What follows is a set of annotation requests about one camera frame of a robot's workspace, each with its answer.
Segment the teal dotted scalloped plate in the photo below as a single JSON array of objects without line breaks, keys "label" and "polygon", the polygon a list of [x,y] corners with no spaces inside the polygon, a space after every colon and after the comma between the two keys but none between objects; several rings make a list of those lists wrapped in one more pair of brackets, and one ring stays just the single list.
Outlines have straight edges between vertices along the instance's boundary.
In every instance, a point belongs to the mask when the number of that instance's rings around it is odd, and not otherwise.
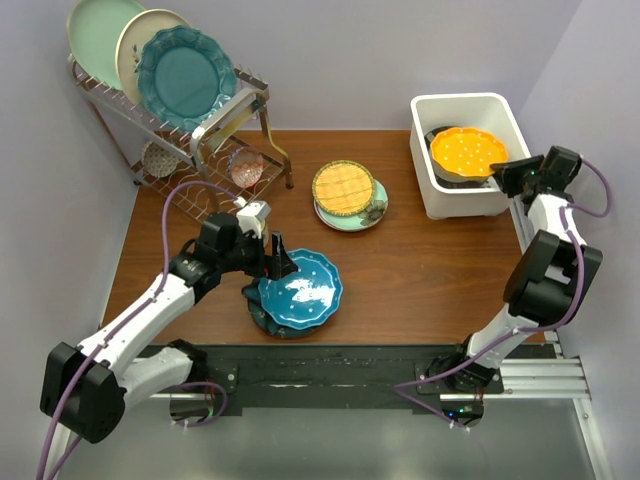
[{"label": "teal dotted scalloped plate", "polygon": [[323,325],[337,312],[344,292],[338,267],[324,254],[290,252],[298,270],[280,280],[258,283],[262,308],[281,327],[296,331]]}]

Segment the orange dotted scalloped plate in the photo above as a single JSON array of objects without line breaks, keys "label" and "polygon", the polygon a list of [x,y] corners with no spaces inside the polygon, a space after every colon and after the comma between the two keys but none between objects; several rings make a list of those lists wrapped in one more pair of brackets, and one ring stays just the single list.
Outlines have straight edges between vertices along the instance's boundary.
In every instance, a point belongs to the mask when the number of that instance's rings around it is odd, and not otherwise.
[{"label": "orange dotted scalloped plate", "polygon": [[447,128],[435,135],[429,148],[435,172],[453,183],[483,182],[494,174],[493,164],[509,160],[501,140],[474,127]]}]

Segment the white plastic bin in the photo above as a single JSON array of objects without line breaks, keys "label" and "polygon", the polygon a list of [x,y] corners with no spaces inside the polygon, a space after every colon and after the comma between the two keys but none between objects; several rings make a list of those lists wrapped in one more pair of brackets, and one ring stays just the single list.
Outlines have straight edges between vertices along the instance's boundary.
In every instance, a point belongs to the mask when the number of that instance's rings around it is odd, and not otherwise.
[{"label": "white plastic bin", "polygon": [[439,128],[477,127],[502,141],[511,160],[530,155],[507,100],[500,94],[459,93],[419,95],[410,102],[410,150],[426,214],[431,219],[495,216],[511,200],[490,179],[473,186],[444,183],[433,167],[425,136]]}]

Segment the black rimmed cream plate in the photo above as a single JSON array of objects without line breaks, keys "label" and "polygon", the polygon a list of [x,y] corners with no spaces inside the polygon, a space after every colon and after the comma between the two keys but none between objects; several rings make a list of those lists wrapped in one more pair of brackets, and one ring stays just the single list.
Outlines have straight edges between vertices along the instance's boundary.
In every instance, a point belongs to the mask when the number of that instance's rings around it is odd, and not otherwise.
[{"label": "black rimmed cream plate", "polygon": [[425,145],[427,147],[427,152],[429,154],[429,158],[431,160],[432,168],[434,174],[436,176],[437,183],[443,188],[448,189],[480,189],[480,188],[489,188],[490,182],[488,179],[484,180],[464,180],[462,177],[455,177],[452,174],[447,173],[443,170],[435,161],[431,144],[435,140],[435,137],[448,129],[456,128],[456,125],[444,125],[437,128],[434,128],[428,131],[424,135]]}]

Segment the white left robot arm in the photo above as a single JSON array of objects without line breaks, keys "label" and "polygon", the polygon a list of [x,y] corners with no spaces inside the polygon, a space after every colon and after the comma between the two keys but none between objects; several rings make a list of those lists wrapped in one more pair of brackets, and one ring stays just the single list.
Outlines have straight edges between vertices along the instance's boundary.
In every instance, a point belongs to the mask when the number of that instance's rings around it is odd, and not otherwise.
[{"label": "white left robot arm", "polygon": [[180,341],[144,361],[133,360],[168,324],[215,289],[224,274],[280,280],[298,267],[278,232],[265,242],[259,221],[229,213],[208,217],[151,287],[119,317],[77,346],[58,344],[48,355],[40,410],[82,439],[96,444],[140,399],[177,385],[200,390],[205,355]]}]

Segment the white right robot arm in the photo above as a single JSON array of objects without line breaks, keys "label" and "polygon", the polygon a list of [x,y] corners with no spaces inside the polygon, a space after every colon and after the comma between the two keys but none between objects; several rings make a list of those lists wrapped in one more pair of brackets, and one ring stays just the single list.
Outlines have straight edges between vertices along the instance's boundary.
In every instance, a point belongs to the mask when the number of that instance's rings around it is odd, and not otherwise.
[{"label": "white right robot arm", "polygon": [[560,146],[494,165],[500,190],[521,201],[534,234],[507,281],[503,308],[453,353],[434,360],[425,380],[459,393],[484,388],[526,339],[575,317],[603,260],[579,234],[566,191],[582,165],[579,153]]}]

